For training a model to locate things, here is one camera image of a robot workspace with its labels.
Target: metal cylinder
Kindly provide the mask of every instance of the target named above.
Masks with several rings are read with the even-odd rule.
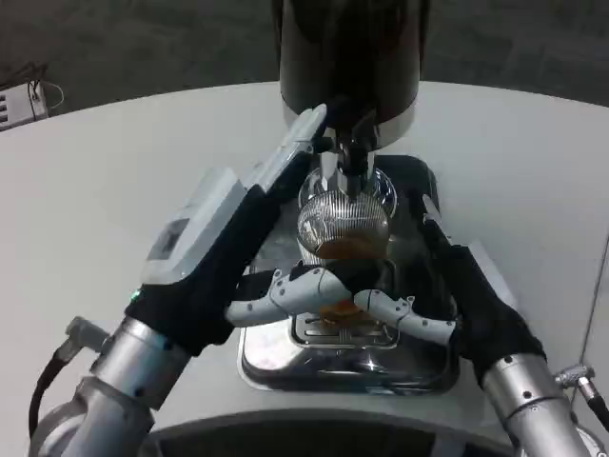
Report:
[[[95,378],[39,424],[29,457],[133,457],[154,425],[150,410]]]
[[[165,336],[134,319],[125,319],[91,373],[139,402],[158,409],[190,357]]]
[[[502,420],[544,398],[565,398],[545,360],[537,355],[499,360],[484,376],[482,386]]]
[[[503,426],[528,457],[588,457],[568,399],[543,358],[504,357],[482,379]]]
[[[506,423],[528,457],[589,457],[571,418],[566,399],[550,399],[525,407]]]

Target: drip tray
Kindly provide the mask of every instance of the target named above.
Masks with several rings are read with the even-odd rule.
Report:
[[[254,387],[270,390],[348,391],[385,394],[438,392],[458,376],[456,359],[446,349],[407,335],[367,336],[347,344],[341,336],[315,336],[301,344],[292,319],[242,330],[239,369]],[[354,348],[354,343],[378,343]]]
[[[315,314],[292,319],[292,340],[307,348],[394,348],[400,333],[376,321],[358,317],[357,323],[328,324]]]

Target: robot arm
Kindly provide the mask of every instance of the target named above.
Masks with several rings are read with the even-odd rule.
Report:
[[[154,423],[150,410],[161,407],[189,359],[233,330],[224,314],[236,285],[281,204],[296,196],[313,153],[331,146],[319,135],[325,115],[325,105],[304,111],[247,186],[230,170],[203,179],[153,246],[125,320],[97,345],[91,377],[38,424],[45,388],[78,348],[69,339],[53,354],[32,397],[30,456],[136,454]],[[88,333],[88,323],[79,327]]]
[[[435,267],[462,316],[454,335],[457,351],[472,362],[514,446],[529,457],[597,455],[602,446],[577,428],[540,341],[514,309],[516,301],[481,246],[454,245],[431,199],[409,197]]]

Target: espresso machine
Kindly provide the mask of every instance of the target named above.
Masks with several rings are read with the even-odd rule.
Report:
[[[412,122],[428,13],[427,0],[273,3],[285,118],[326,104],[324,133],[334,147],[318,156],[298,198],[283,206],[252,271],[306,263],[311,254],[298,230],[307,205],[333,192],[351,201],[363,194],[387,218],[386,258],[395,272],[389,287],[409,297],[422,316],[455,318],[408,210],[413,190],[440,207],[434,174],[417,158],[378,154]],[[459,375],[451,347],[374,320],[328,322],[319,314],[243,329],[238,367],[260,388],[390,394],[442,391]]]

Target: cable connector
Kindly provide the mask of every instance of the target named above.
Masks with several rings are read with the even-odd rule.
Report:
[[[572,367],[562,369],[554,375],[554,380],[561,388],[579,387],[580,379],[592,379],[596,376],[594,369],[587,365],[577,364]]]
[[[554,375],[554,380],[562,388],[577,387],[588,407],[595,413],[605,430],[609,431],[609,409],[592,382],[595,375],[592,367],[579,364],[559,371]]]
[[[111,341],[106,331],[80,316],[76,316],[69,323],[66,328],[66,335],[68,339],[53,352],[53,356],[38,378],[36,389],[31,396],[28,416],[30,438],[38,427],[38,411],[40,410],[42,397],[63,367],[76,357],[80,349],[89,348],[99,353]]]

